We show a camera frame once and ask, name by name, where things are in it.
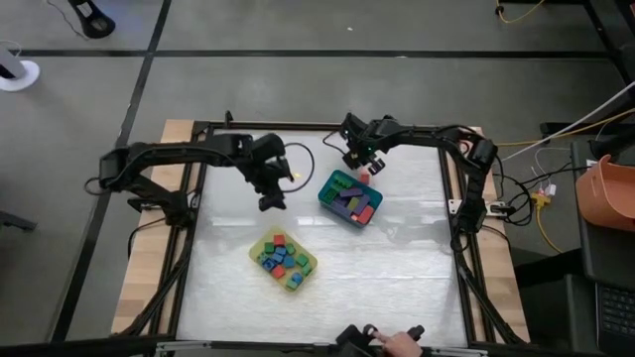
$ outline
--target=concrete floor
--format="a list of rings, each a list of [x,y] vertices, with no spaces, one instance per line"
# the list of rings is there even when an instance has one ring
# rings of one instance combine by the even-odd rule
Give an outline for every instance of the concrete floor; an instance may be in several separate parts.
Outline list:
[[[51,1],[79,29],[65,1]],[[97,1],[117,30],[85,41],[43,1],[5,0],[0,38],[27,50],[145,50],[162,3]],[[621,19],[600,7],[624,45]],[[544,6],[512,26],[493,8],[493,0],[180,0],[172,3],[159,50],[603,49],[581,8]],[[527,9],[508,6],[506,14]],[[143,58],[32,60],[42,67],[41,80],[21,93],[0,93],[0,209],[39,222],[33,233],[0,233],[1,345],[49,337],[94,202],[82,184],[117,138]],[[237,120],[332,123],[347,111],[368,119],[390,113],[405,123],[481,126],[496,142],[528,140],[540,136],[539,123],[576,120],[622,86],[604,59],[155,58],[130,142],[159,140],[166,119],[218,120],[225,110]],[[546,170],[568,157],[540,154]],[[505,173],[530,178],[532,163],[533,152],[506,162]],[[557,245],[573,249],[572,176],[553,182],[558,195],[544,223]],[[68,338],[109,333],[126,238],[138,221],[125,198],[111,199]],[[515,251],[553,254],[534,224],[507,232]]]

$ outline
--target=orange bucket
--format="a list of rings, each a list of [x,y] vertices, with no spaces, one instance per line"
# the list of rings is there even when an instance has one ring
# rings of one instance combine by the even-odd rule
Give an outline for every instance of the orange bucket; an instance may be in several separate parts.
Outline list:
[[[575,183],[577,205],[588,222],[635,232],[635,168],[604,156]]]

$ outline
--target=purple block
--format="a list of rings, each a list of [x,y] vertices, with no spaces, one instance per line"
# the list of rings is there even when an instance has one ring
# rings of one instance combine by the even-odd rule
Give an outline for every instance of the purple block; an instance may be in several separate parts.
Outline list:
[[[349,188],[349,189],[341,190],[339,192],[339,196],[344,198],[358,196],[362,194],[364,194],[364,192],[361,191],[361,188]]]
[[[366,207],[368,202],[370,202],[370,197],[368,196],[368,194],[364,194],[363,196],[359,197],[359,202],[357,202],[355,209],[353,209],[353,213],[355,213],[356,215],[360,215],[361,211],[364,210],[364,207]]]
[[[330,203],[330,207],[333,208],[337,213],[343,215],[344,217],[350,217],[350,209],[346,208],[335,201]]]

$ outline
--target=person's hand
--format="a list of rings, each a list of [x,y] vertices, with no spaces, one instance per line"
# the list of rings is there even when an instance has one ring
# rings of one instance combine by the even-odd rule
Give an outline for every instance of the person's hand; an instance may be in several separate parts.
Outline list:
[[[389,337],[379,331],[373,332],[373,336],[384,344],[384,351],[392,357],[420,357],[421,347],[406,332],[397,332]]]

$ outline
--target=yellow tray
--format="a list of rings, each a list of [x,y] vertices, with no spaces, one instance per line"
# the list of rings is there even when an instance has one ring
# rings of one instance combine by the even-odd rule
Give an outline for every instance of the yellow tray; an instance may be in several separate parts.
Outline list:
[[[309,264],[311,264],[312,270],[309,272],[309,274],[306,277],[302,274],[302,267],[300,267],[298,264],[296,264],[294,266],[294,268],[289,268],[289,269],[285,268],[285,275],[282,276],[279,279],[275,279],[271,275],[271,273],[267,272],[262,267],[262,265],[258,262],[258,256],[260,256],[260,254],[264,253],[264,251],[265,251],[265,243],[266,242],[273,242],[275,234],[284,234],[285,235],[285,244],[292,243],[294,245],[294,248],[296,249],[296,253],[294,253],[292,255],[294,257],[294,259],[296,259],[300,254],[304,254],[305,256],[307,256],[307,258],[309,258]],[[289,235],[289,233],[287,233],[284,229],[282,229],[282,228],[280,228],[278,226],[271,227],[267,231],[267,233],[265,233],[265,235],[263,235],[262,238],[260,238],[260,240],[257,241],[251,247],[251,249],[249,250],[249,258],[251,258],[251,260],[254,263],[256,263],[258,265],[258,267],[260,267],[260,269],[262,270],[262,272],[264,274],[269,275],[269,277],[271,277],[276,282],[278,282],[278,284],[280,284],[280,286],[282,286],[287,292],[290,292],[290,293],[294,293],[294,292],[298,291],[304,284],[306,284],[307,283],[307,279],[314,274],[314,271],[318,267],[318,259],[316,259],[316,257],[313,256],[313,254],[309,253],[308,250],[306,250],[302,245],[300,245],[300,243],[298,243],[298,241],[293,239],[293,237],[291,235]],[[300,285],[295,290],[287,287],[287,280],[291,278],[291,275],[293,273],[300,273],[300,275],[302,275],[302,282],[300,283]]]

